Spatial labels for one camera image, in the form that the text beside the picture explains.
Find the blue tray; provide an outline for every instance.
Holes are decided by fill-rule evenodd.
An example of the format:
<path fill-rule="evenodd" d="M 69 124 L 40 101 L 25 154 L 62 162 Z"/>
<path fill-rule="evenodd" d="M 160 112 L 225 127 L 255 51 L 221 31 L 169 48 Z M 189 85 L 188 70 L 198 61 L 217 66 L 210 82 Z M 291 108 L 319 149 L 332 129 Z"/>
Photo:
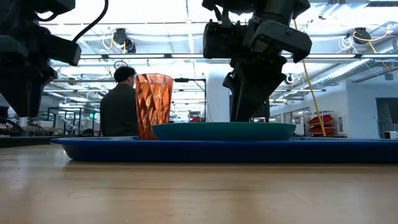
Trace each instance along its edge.
<path fill-rule="evenodd" d="M 139 141 L 135 137 L 53 139 L 71 159 L 102 162 L 396 163 L 398 141 L 290 138 L 289 141 Z"/>

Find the green plate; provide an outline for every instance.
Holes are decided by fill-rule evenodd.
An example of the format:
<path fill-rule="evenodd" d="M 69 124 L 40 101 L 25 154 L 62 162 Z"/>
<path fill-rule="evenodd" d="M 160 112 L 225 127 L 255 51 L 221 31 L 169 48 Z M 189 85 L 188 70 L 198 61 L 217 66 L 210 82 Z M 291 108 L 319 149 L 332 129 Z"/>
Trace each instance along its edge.
<path fill-rule="evenodd" d="M 153 125 L 163 141 L 286 141 L 296 125 L 277 123 L 171 123 Z"/>

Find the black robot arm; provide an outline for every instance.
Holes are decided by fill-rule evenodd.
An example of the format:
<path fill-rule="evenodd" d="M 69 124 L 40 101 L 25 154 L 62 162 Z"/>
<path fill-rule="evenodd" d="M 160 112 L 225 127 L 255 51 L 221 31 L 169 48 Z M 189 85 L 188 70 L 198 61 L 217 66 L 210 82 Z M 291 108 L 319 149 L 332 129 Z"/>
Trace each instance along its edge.
<path fill-rule="evenodd" d="M 0 0 L 0 93 L 21 116 L 36 117 L 44 86 L 57 78 L 50 59 L 77 66 L 81 48 L 54 35 L 37 13 L 51 19 L 75 8 L 75 0 Z"/>
<path fill-rule="evenodd" d="M 233 95 L 231 121 L 249 121 L 286 76 L 283 50 L 293 54 L 295 63 L 309 55 L 312 41 L 307 34 L 289 27 L 292 19 L 305 12 L 308 0 L 204 0 L 202 6 L 223 8 L 221 23 L 210 20 L 203 34 L 205 58 L 230 58 L 233 71 L 224 86 Z M 232 24 L 227 12 L 253 12 L 248 24 Z"/>

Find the orange cup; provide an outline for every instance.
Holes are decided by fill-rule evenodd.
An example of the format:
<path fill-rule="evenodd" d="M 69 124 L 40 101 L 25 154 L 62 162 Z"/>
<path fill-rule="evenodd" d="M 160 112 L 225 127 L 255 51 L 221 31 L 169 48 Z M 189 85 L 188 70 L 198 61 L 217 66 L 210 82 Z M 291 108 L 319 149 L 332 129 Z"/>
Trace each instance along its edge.
<path fill-rule="evenodd" d="M 156 140 L 152 125 L 169 122 L 174 80 L 167 75 L 142 74 L 135 82 L 139 139 Z"/>

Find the person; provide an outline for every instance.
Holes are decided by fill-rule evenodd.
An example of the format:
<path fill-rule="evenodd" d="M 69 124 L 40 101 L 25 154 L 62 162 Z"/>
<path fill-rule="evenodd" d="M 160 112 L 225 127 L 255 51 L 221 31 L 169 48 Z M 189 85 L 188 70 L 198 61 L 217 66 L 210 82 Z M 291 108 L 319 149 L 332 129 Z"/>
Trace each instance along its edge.
<path fill-rule="evenodd" d="M 101 100 L 99 113 L 103 136 L 136 136 L 138 134 L 136 91 L 132 67 L 120 67 L 114 73 L 118 83 Z"/>

